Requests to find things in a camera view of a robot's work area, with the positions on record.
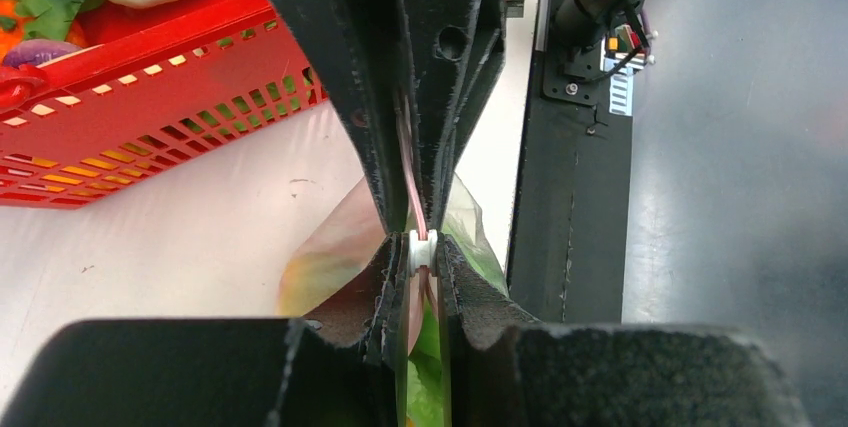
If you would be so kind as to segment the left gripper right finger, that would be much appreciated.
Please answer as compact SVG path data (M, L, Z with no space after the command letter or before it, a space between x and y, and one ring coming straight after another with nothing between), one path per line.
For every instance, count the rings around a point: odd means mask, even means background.
M447 426L526 426L516 343L537 320L506 298L457 303L450 259L453 239L437 241L438 322Z

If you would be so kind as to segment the clear pink-dotted zip bag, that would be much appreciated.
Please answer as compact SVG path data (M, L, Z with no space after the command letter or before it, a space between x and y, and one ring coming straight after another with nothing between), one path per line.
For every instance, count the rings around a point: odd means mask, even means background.
M286 362L269 426L402 426L416 274L439 329L448 426L522 426L515 341L527 314L499 294L454 238L421 221L393 228L366 268L288 324Z

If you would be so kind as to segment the green napa cabbage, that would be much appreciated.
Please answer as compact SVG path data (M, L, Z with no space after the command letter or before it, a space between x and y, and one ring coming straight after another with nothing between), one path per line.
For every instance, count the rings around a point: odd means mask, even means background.
M504 271L486 237L482 207L459 176L453 179L441 232L453 239L449 292L457 303L508 296ZM407 426L445 424L443 373L438 318L424 300L420 333L407 359Z

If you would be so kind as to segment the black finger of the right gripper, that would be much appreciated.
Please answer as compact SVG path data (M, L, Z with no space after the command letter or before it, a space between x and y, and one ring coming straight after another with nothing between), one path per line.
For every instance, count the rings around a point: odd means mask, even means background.
M396 100L397 0L269 0L306 55L342 122L387 232L403 229Z
M505 63L505 0L398 0L402 149L430 229Z

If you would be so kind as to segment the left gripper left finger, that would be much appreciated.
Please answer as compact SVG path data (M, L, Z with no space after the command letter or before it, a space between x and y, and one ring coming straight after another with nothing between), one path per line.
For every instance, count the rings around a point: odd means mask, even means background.
M407 244L388 235L362 272L305 315L291 368L292 425L405 423Z

